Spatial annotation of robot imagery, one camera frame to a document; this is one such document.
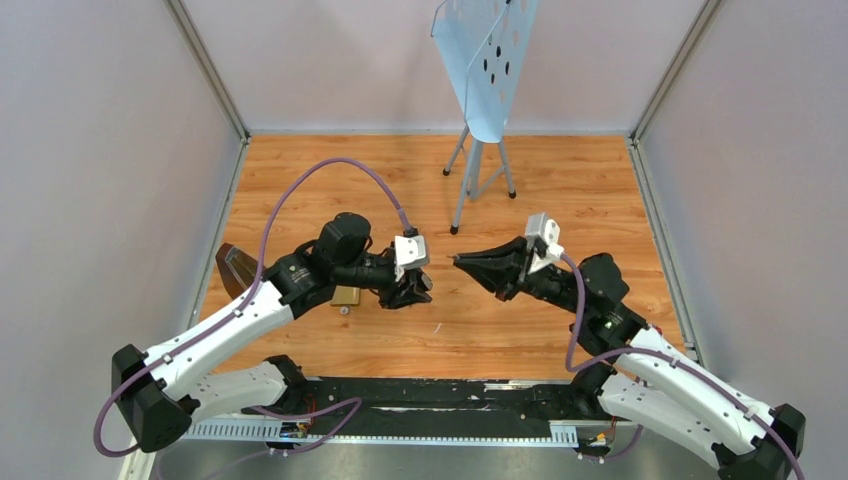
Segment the large brass padlock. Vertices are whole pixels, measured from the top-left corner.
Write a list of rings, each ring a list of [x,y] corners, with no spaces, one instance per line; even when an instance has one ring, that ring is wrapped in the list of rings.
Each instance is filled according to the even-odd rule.
[[[359,287],[337,286],[330,300],[332,306],[354,307],[361,301],[361,289]]]

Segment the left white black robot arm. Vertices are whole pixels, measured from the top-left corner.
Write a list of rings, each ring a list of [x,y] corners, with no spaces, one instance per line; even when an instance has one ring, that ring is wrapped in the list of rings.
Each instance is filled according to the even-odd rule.
[[[112,393],[137,449],[162,450],[193,424],[245,408],[298,411],[305,380],[284,355],[246,370],[214,370],[258,337],[330,302],[337,288],[370,290],[388,310],[431,302],[432,283],[423,271],[429,249],[417,229],[378,254],[370,252],[371,243],[365,217],[340,213],[206,320],[146,350],[128,344],[116,351]]]

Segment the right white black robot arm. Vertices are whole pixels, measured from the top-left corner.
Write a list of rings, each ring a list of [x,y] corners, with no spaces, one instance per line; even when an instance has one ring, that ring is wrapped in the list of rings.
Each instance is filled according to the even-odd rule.
[[[457,254],[455,267],[500,301],[529,295],[574,313],[566,368],[571,403],[602,411],[685,448],[721,479],[802,479],[805,416],[771,406],[722,381],[624,302],[629,287],[612,255],[575,263],[539,239],[517,237]]]

